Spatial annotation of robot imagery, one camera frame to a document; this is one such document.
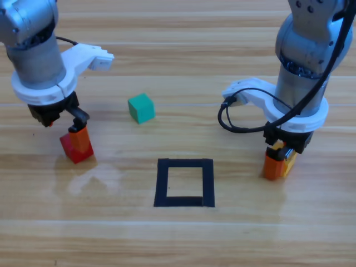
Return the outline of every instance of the wood grain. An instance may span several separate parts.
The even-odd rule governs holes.
[[[11,88],[0,47],[0,266],[356,266],[356,46],[326,92],[330,113],[285,181],[260,177],[261,133],[216,116],[221,91],[276,82],[286,0],[61,0],[59,36],[115,54],[85,72],[95,157],[78,165],[59,138],[72,123],[35,121]],[[61,50],[69,45],[60,42]],[[146,92],[156,118],[137,125],[127,99]],[[235,124],[265,123],[253,107]],[[216,208],[154,208],[157,159],[214,159]],[[199,171],[172,172],[169,194],[199,194]]]

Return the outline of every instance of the gray robot arm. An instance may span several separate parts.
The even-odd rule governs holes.
[[[276,97],[294,107],[313,88],[324,73],[334,51],[349,0],[289,0],[290,16],[277,35],[275,52],[281,62]],[[334,71],[349,51],[352,29],[337,58]],[[300,116],[318,112],[328,80],[318,94],[302,110]],[[279,101],[276,107],[287,113]]]
[[[38,34],[58,22],[56,0],[1,0],[0,42],[18,47],[33,41]]]
[[[273,127],[293,134],[306,134],[321,127],[327,117],[329,106],[324,92],[329,76],[350,48],[355,0],[289,0],[289,6],[291,14],[276,37],[275,52],[281,62],[277,84],[258,78],[235,81],[222,95],[224,98],[234,96],[236,103],[250,101],[262,108]],[[248,88],[257,88],[269,95],[246,90]],[[223,128],[237,133],[267,128],[229,127],[221,123],[220,114],[219,122]]]
[[[108,71],[114,59],[101,47],[81,43],[61,53],[55,36],[56,2],[0,0],[0,42],[14,67],[14,92],[46,127],[62,111],[78,110],[77,76],[88,68]]]

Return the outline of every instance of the cube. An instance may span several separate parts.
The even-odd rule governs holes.
[[[130,115],[138,124],[147,122],[156,116],[155,105],[145,93],[130,98],[128,100],[128,109]]]

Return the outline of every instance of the black tape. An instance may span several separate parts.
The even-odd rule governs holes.
[[[169,196],[168,170],[174,168],[202,168],[201,196]],[[215,207],[214,162],[211,159],[158,159],[154,207]]]

